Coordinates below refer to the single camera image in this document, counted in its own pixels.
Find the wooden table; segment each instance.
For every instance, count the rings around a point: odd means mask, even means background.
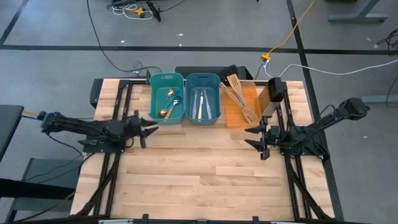
[[[111,119],[118,83],[118,79],[104,80],[95,119]],[[295,124],[310,124],[303,83],[287,82],[287,86]],[[134,85],[129,114],[139,110],[147,119],[149,109],[150,86]],[[278,148],[272,148],[270,158],[262,161],[244,142],[260,136],[229,129],[225,122],[221,115],[215,125],[194,126],[184,118],[182,124],[159,126],[148,137],[146,149],[136,141],[121,156],[111,218],[142,218],[148,213],[153,219],[252,220],[258,216],[260,220],[294,220],[284,157]],[[276,116],[269,124],[277,125]],[[97,153],[84,163],[71,214],[96,190],[103,157]],[[302,156],[302,164],[308,191],[333,217],[321,160]],[[302,197],[296,191],[304,217]],[[105,190],[100,213],[104,213],[107,193]]]

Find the orange tray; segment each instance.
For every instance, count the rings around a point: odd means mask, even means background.
[[[253,82],[241,83],[243,97],[248,103],[247,107],[252,109],[259,119],[261,119],[260,105],[257,97],[256,84]],[[226,118],[226,126],[229,128],[250,128],[256,127],[258,123],[248,123],[242,114],[242,109],[228,96],[228,94],[223,92],[224,101],[224,114]]]

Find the teal plastic basket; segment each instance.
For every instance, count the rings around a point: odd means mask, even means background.
[[[209,102],[211,119],[209,119],[206,107],[206,90],[207,100]],[[193,117],[193,103],[195,101],[195,91],[197,92],[196,115]],[[198,118],[198,110],[200,105],[200,93],[203,93],[203,104],[201,106],[201,120]],[[193,73],[187,77],[185,84],[185,114],[192,124],[212,125],[216,123],[221,116],[220,110],[220,78],[212,73]]]
[[[184,79],[179,73],[160,73],[153,75],[150,80],[150,113],[149,116],[159,124],[179,124],[184,115]],[[174,106],[168,119],[159,117],[158,112],[166,105],[170,109],[173,97],[167,99],[167,93],[173,88],[181,102]]]

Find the wooden spatula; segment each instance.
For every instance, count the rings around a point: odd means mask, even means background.
[[[259,118],[255,114],[255,112],[250,110],[248,107],[244,106],[237,99],[235,94],[233,92],[231,92],[231,90],[229,90],[228,87],[223,82],[220,83],[220,87],[242,109],[243,116],[244,116],[244,118],[246,119],[246,121],[248,123],[257,123],[257,122],[259,122]]]
[[[248,103],[244,99],[241,82],[239,81],[238,76],[236,74],[233,74],[228,75],[226,78],[228,79],[229,84],[231,85],[237,96],[241,99],[240,101],[243,103],[243,105],[246,106]]]

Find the gray floor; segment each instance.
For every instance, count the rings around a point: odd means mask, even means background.
[[[0,0],[0,33],[22,0]],[[166,8],[178,2],[164,0]],[[311,0],[294,1],[301,15]],[[363,1],[316,1],[300,25],[306,49],[372,50],[374,44],[396,29],[397,1],[381,1],[374,12],[389,13],[383,24],[330,24],[331,13],[354,12]],[[223,46],[273,47],[291,31],[287,5],[280,0],[187,1],[165,12],[163,20],[132,21],[105,9],[108,0],[90,1],[93,20],[103,45],[111,46]],[[97,45],[81,0],[30,0],[15,24],[7,45]],[[292,38],[285,48],[296,48]],[[378,50],[385,50],[380,45]],[[175,66],[245,65],[255,74],[261,53],[254,52],[108,52],[117,66],[131,68],[135,60],[164,72]],[[375,55],[307,55],[311,67],[347,72],[385,63],[397,57]],[[277,76],[298,54],[272,54],[268,72]],[[0,103],[20,104],[32,111],[60,111],[67,116],[92,117],[88,98],[94,78],[132,76],[115,70],[99,51],[0,50]],[[357,75],[333,76],[312,72],[320,109],[352,96],[386,94],[398,64]],[[263,72],[259,79],[268,79]],[[291,68],[284,80],[303,80],[300,68]],[[343,122],[326,131],[345,219],[353,222],[394,223],[398,197],[397,109],[371,105],[368,116],[357,123]],[[39,132],[39,124],[23,119],[0,163],[0,177],[20,179],[29,158],[71,159],[75,152]],[[79,149],[83,136],[54,135]],[[0,222],[11,200],[0,200]],[[62,216],[51,214],[49,217]]]

